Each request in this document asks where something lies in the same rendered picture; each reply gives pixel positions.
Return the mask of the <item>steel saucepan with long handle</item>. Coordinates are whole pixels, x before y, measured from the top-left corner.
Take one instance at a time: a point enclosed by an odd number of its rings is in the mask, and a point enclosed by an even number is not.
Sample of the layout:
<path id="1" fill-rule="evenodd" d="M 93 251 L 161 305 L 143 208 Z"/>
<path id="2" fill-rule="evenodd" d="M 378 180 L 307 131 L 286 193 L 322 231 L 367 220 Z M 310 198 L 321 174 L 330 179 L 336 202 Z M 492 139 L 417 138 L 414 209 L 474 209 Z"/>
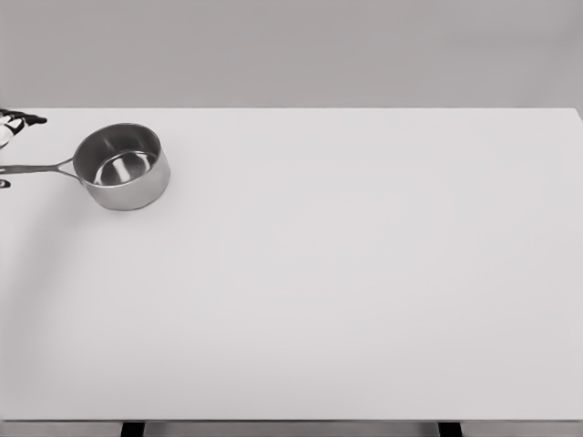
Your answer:
<path id="1" fill-rule="evenodd" d="M 157 134 L 135 123 L 102 127 L 71 158 L 50 165 L 0 166 L 5 176 L 57 173 L 74 178 L 102 208 L 132 211 L 163 196 L 170 166 Z"/>

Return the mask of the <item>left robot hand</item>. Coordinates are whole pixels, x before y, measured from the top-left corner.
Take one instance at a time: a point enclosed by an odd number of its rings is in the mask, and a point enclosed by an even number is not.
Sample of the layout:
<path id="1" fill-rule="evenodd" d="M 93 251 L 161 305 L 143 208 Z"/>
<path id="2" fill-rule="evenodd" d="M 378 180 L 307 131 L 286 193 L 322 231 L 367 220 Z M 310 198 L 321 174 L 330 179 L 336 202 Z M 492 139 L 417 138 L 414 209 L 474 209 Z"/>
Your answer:
<path id="1" fill-rule="evenodd" d="M 42 125 L 45 117 L 13 109 L 0 108 L 0 150 L 26 127 Z"/>

